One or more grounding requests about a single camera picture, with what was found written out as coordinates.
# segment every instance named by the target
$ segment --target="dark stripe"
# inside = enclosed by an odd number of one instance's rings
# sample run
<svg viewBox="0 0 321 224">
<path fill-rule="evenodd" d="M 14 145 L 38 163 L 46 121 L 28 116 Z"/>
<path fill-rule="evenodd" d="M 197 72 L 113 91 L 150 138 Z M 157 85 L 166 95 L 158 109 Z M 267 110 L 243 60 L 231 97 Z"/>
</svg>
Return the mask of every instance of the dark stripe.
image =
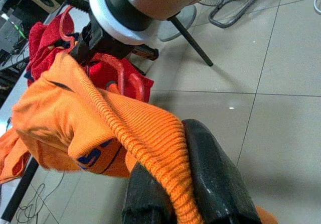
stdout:
<svg viewBox="0 0 321 224">
<path fill-rule="evenodd" d="M 110 143 L 112 140 L 113 140 L 113 139 L 110 139 L 110 140 L 106 141 L 105 143 L 102 143 L 102 144 L 100 145 L 100 147 L 105 148 L 107 145 L 109 145 L 109 143 Z"/>
<path fill-rule="evenodd" d="M 100 172 L 99 175 L 101 175 L 101 174 L 104 173 L 106 170 L 108 170 L 108 168 L 111 166 L 111 164 L 114 163 L 116 157 L 119 155 L 119 151 L 120 151 L 121 147 L 122 147 L 122 145 L 120 145 L 120 147 L 119 147 L 119 149 L 117 150 L 114 158 L 112 158 L 112 160 L 111 160 L 111 162 L 108 164 L 108 166 L 107 166 L 102 172 Z"/>
<path fill-rule="evenodd" d="M 53 83 L 54 85 L 58 86 L 58 87 L 61 87 L 61 88 L 65 89 L 65 90 L 68 90 L 68 91 L 72 91 L 72 92 L 73 92 L 73 90 L 72 90 L 70 87 L 68 87 L 68 86 L 66 86 L 66 85 L 64 85 L 64 84 L 62 84 L 62 83 L 53 82 L 53 81 L 50 81 L 50 82 Z"/>
</svg>

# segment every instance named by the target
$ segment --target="tile floor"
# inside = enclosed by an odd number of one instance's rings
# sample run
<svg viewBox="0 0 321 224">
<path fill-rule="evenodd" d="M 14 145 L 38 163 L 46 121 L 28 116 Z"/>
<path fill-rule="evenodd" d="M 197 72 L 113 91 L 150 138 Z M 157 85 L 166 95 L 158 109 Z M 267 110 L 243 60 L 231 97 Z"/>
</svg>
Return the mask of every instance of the tile floor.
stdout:
<svg viewBox="0 0 321 224">
<path fill-rule="evenodd" d="M 155 62 L 133 59 L 155 80 L 151 103 L 204 122 L 238 165 L 255 204 L 280 224 L 321 223 L 321 16 L 312 4 L 259 0 L 227 29 L 209 24 L 210 9 L 198 5 L 189 31 L 212 68 L 182 37 L 152 39 L 160 50 Z M 226 7 L 219 18 L 239 6 Z M 61 177 L 39 169 L 23 204 L 45 183 L 42 203 Z M 39 223 L 121 223 L 126 185 L 124 179 L 65 174 Z"/>
</svg>

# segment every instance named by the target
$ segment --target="tile grout line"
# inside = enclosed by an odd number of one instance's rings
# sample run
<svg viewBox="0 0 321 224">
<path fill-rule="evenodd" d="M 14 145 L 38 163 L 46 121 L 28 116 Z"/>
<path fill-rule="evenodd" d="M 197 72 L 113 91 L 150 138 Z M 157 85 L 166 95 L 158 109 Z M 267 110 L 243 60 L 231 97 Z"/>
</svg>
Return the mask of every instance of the tile grout line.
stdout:
<svg viewBox="0 0 321 224">
<path fill-rule="evenodd" d="M 272 30 L 271 30 L 270 39 L 269 39 L 269 42 L 268 42 L 268 44 L 267 44 L 267 48 L 266 48 L 266 52 L 265 52 L 265 56 L 264 56 L 264 60 L 263 60 L 263 64 L 262 64 L 262 69 L 261 69 L 260 77 L 259 77 L 259 80 L 258 80 L 258 83 L 257 83 L 257 86 L 256 86 L 255 96 L 254 96 L 254 99 L 253 99 L 253 104 L 252 104 L 252 108 L 251 108 L 251 111 L 250 111 L 249 120 L 248 120 L 248 122 L 247 122 L 247 126 L 246 126 L 246 129 L 245 129 L 245 133 L 244 133 L 244 137 L 243 137 L 243 141 L 242 141 L 242 146 L 241 146 L 241 150 L 240 150 L 239 157 L 238 157 L 238 159 L 237 159 L 236 167 L 238 167 L 239 162 L 240 162 L 240 158 L 241 158 L 241 154 L 242 154 L 242 150 L 243 150 L 243 146 L 244 146 L 246 134 L 247 134 L 247 131 L 248 131 L 248 128 L 249 128 L 249 124 L 250 124 L 251 117 L 252 117 L 252 113 L 253 113 L 253 109 L 254 109 L 254 104 L 255 104 L 255 100 L 256 100 L 256 96 L 257 96 L 257 91 L 258 91 L 258 89 L 259 89 L 260 80 L 261 80 L 261 77 L 262 77 L 262 73 L 263 73 L 263 69 L 264 69 L 264 65 L 265 65 L 267 53 L 268 53 L 268 50 L 269 50 L 269 47 L 270 47 L 270 43 L 271 43 L 271 39 L 272 39 L 272 35 L 273 35 L 273 30 L 274 30 L 274 27 L 275 27 L 275 22 L 276 22 L 277 14 L 278 14 L 278 12 L 279 12 L 280 3 L 281 3 L 281 0 L 279 0 L 279 4 L 278 4 L 277 10 L 276 10 L 276 14 L 275 14 L 275 18 L 274 18 L 274 22 L 273 22 L 273 26 L 272 26 Z"/>
<path fill-rule="evenodd" d="M 60 216 L 60 218 L 59 218 L 59 222 L 61 221 L 61 218 L 62 218 L 63 215 L 65 214 L 65 211 L 66 211 L 66 209 L 67 209 L 67 207 L 68 207 L 68 204 L 69 204 L 72 196 L 74 195 L 74 193 L 75 193 L 75 191 L 76 191 L 76 188 L 77 188 L 77 186 L 78 186 L 78 184 L 79 184 L 79 182 L 80 182 L 80 179 L 81 179 L 82 175 L 83 175 L 83 173 L 81 173 L 81 175 L 79 176 L 79 179 L 78 179 L 78 181 L 77 181 L 77 184 L 75 185 L 75 188 L 73 189 L 73 191 L 72 191 L 72 193 L 71 193 L 71 195 L 70 195 L 70 198 L 69 198 L 69 200 L 67 201 L 67 204 L 66 204 L 66 206 L 65 206 L 65 208 L 64 208 L 64 211 L 62 212 L 62 214 L 61 214 L 61 216 Z"/>
<path fill-rule="evenodd" d="M 193 26 L 193 30 L 192 30 L 192 32 L 191 32 L 191 36 L 192 36 L 192 37 L 193 37 L 194 31 L 195 31 L 195 28 L 196 28 L 196 26 Z M 186 54 L 186 52 L 187 52 L 187 49 L 188 49 L 189 46 L 191 46 L 190 43 L 189 43 L 187 40 L 186 40 L 186 42 L 187 42 L 187 45 L 186 45 L 186 47 L 185 47 L 185 50 L 183 51 L 182 57 L 181 57 L 181 59 L 180 59 L 180 63 L 179 63 L 179 65 L 178 65 L 178 67 L 177 67 L 177 70 L 176 70 L 176 73 L 175 73 L 175 75 L 174 75 L 173 81 L 172 81 L 172 83 L 171 83 L 170 89 L 168 90 L 168 95 L 169 95 L 169 93 L 170 93 L 170 90 L 171 90 L 171 89 L 173 88 L 173 86 L 174 86 L 177 73 L 178 73 L 178 71 L 179 71 L 179 69 L 180 69 L 180 67 L 181 67 L 181 64 L 182 64 L 183 60 L 184 60 L 185 54 Z"/>
<path fill-rule="evenodd" d="M 48 177 L 48 174 L 49 174 L 49 172 L 47 172 L 44 180 L 42 181 L 42 183 L 40 183 L 40 185 L 41 185 L 41 184 L 45 184 L 46 179 L 47 179 L 47 177 Z M 32 185 L 32 183 L 30 183 L 30 184 L 31 184 L 31 186 L 33 187 L 33 189 L 35 190 L 35 192 L 37 193 L 37 195 L 39 196 L 40 200 L 42 200 L 42 201 L 44 202 L 43 198 L 39 195 L 39 193 L 37 192 L 37 190 L 35 189 L 35 187 Z"/>
<path fill-rule="evenodd" d="M 223 93 L 223 94 L 256 94 L 270 96 L 293 96 L 293 97 L 321 97 L 321 95 L 300 95 L 300 94 L 283 94 L 283 93 L 254 93 L 254 92 L 224 92 L 224 91 L 193 91 L 193 90 L 151 90 L 154 92 L 199 92 L 199 93 Z"/>
<path fill-rule="evenodd" d="M 248 15 L 248 14 L 251 14 L 251 13 L 255 13 L 255 12 L 259 12 L 259 11 L 264 11 L 264 10 L 272 9 L 272 8 L 276 8 L 276 7 L 279 7 L 279 6 L 290 5 L 290 4 L 297 3 L 297 2 L 302 2 L 302 1 L 306 1 L 306 0 L 297 0 L 297 1 L 288 2 L 288 3 L 283 3 L 283 4 L 281 4 L 281 1 L 280 1 L 278 6 L 266 7 L 266 8 L 262 8 L 262 9 L 255 10 L 255 11 L 252 11 L 252 12 L 246 12 L 245 15 Z M 221 21 L 221 20 L 226 20 L 226 19 L 231 18 L 231 17 L 232 17 L 232 16 L 224 17 L 224 18 L 218 19 L 218 20 L 219 20 L 219 21 Z M 195 25 L 193 25 L 193 26 L 194 26 L 194 27 L 198 27 L 198 26 L 206 25 L 206 24 L 208 24 L 208 23 L 210 23 L 210 22 L 201 23 L 201 24 L 195 24 Z"/>
<path fill-rule="evenodd" d="M 293 2 L 283 3 L 283 4 L 280 4 L 279 6 L 286 6 L 286 5 L 290 5 L 290 4 L 298 3 L 298 2 L 302 2 L 302 1 L 306 1 L 306 0 L 297 0 L 297 1 L 293 1 Z"/>
<path fill-rule="evenodd" d="M 42 201 L 42 203 L 44 204 L 44 206 L 47 208 L 47 210 L 49 211 L 49 213 L 52 215 L 52 217 L 55 219 L 55 221 L 59 224 L 58 220 L 56 219 L 56 217 L 53 215 L 53 213 L 51 212 L 51 210 L 47 207 L 46 203 L 42 200 L 41 196 L 38 194 L 38 192 L 36 191 L 36 189 L 34 188 L 34 186 L 30 183 L 30 186 L 32 187 L 32 189 L 35 191 L 36 195 L 40 198 L 40 200 Z"/>
</svg>

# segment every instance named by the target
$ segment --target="orange cloth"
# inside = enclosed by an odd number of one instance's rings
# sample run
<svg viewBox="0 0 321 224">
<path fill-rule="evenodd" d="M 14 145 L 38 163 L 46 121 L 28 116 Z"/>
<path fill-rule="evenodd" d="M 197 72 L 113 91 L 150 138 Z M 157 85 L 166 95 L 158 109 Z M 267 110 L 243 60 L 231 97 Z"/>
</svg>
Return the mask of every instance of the orange cloth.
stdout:
<svg viewBox="0 0 321 224">
<path fill-rule="evenodd" d="M 116 83 L 109 85 L 108 91 L 119 94 L 118 87 L 117 87 Z M 125 157 L 125 163 L 126 163 L 127 169 L 131 173 L 131 171 L 133 170 L 133 168 L 135 167 L 135 165 L 137 163 L 137 160 L 129 152 L 127 152 L 126 157 Z"/>
<path fill-rule="evenodd" d="M 22 176 L 30 153 L 15 129 L 1 136 L 0 150 L 0 184 L 4 184 Z"/>
<path fill-rule="evenodd" d="M 276 218 L 266 210 L 257 206 L 256 211 L 261 219 L 262 224 L 278 224 Z"/>
<path fill-rule="evenodd" d="M 180 120 L 147 103 L 96 89 L 68 54 L 57 54 L 14 106 L 12 119 L 43 167 L 127 177 L 125 162 L 131 170 L 138 160 L 169 194 L 179 224 L 203 223 Z"/>
</svg>

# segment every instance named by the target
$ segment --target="red cloth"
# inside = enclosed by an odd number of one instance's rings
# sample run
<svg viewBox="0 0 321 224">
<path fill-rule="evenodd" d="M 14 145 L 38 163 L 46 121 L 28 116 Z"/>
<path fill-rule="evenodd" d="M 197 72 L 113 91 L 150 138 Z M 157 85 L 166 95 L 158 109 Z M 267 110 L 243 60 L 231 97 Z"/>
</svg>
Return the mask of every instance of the red cloth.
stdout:
<svg viewBox="0 0 321 224">
<path fill-rule="evenodd" d="M 28 80 L 28 86 L 37 80 L 42 72 L 48 70 L 54 62 L 56 54 L 63 51 L 62 47 L 54 47 L 54 44 L 61 40 L 59 34 L 60 19 L 61 15 L 56 16 L 47 26 L 42 23 L 36 23 L 30 31 L 30 62 L 27 66 L 27 71 L 31 73 L 33 80 Z M 72 34 L 74 31 L 74 23 L 69 14 L 66 14 L 63 22 L 63 29 L 66 35 Z M 121 63 L 124 71 L 123 94 L 131 98 L 137 98 L 137 86 L 133 84 L 133 81 L 131 81 L 133 76 L 135 76 L 143 85 L 143 97 L 141 100 L 148 102 L 153 81 L 143 77 L 127 59 L 118 60 L 107 54 L 97 53 L 93 57 L 92 61 L 99 62 L 90 67 L 90 80 L 96 87 L 106 89 L 107 85 L 113 81 L 119 83 L 119 74 L 110 64 L 111 62 L 118 61 Z"/>
</svg>

